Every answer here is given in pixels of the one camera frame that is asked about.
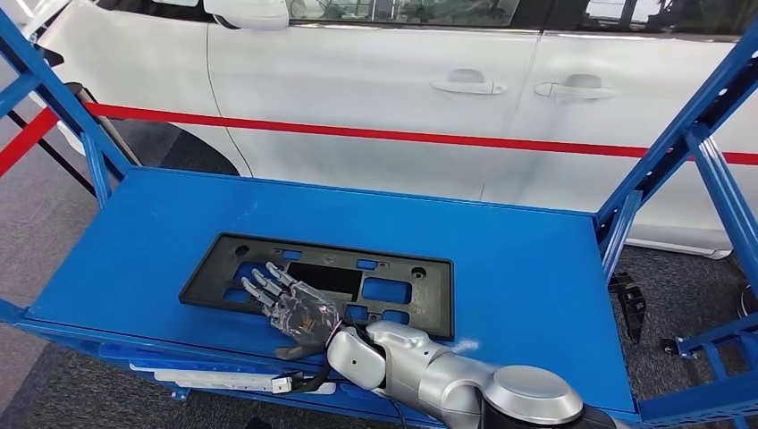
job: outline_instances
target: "cable connector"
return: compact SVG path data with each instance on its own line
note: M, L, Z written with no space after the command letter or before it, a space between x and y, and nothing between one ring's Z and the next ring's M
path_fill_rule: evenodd
M290 393L303 384L305 384L305 379L302 372L282 374L271 379L271 392L273 394Z

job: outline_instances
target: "car side mirror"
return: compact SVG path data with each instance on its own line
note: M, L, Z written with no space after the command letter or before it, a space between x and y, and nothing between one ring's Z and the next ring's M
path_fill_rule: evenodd
M207 13L241 29L276 30L290 25L284 0L205 0Z

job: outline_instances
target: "car window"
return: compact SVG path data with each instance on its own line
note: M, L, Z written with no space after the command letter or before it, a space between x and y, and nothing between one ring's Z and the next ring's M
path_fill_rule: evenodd
M108 11L139 13L172 20L213 20L203 9L200 0L99 0L97 5Z
M530 0L286 1L293 20L507 28L519 3Z
M758 0L566 0L549 29L740 35L758 13Z

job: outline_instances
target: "blue shelf post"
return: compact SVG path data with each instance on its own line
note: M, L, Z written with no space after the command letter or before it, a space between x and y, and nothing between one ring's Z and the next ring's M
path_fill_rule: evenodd
M640 207L688 157L711 196L737 260L748 281L758 285L758 225L729 172L711 135L758 86L758 21L698 89L644 157L635 165L596 215L596 233L604 250L603 268L612 270L620 254L618 237L626 236L634 219L634 202ZM752 288L758 296L758 288ZM747 428L744 416L758 414L758 314L737 319L689 339L677 338L678 355L693 358L704 352L715 380L702 386L639 403L642 427L673 427L732 418L737 429ZM718 346L738 341L750 370L728 376Z
M83 141L91 142L90 145L85 145L89 146L88 164L90 175L96 183L97 200L102 206L110 195L103 155L108 157L116 171L121 174L131 168L130 162L2 11L0 53L19 75L0 92L0 115L5 116L11 112L11 109L31 91L37 92L58 119L75 135L80 136ZM0 322L13 323L22 314L22 308L0 300Z

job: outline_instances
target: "silver robotic arm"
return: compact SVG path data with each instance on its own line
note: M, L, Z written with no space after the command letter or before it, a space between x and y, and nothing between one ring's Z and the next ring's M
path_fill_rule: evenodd
M264 304L271 324L299 344L277 350L277 356L299 358L326 349L329 365L357 386L435 417L451 429L625 427L585 405L554 373L462 357L425 332L394 322L374 322L360 332L340 319L337 306L321 292L273 264L266 268L279 284L257 271L257 284L248 279L242 283ZM274 391L288 390L274 386Z

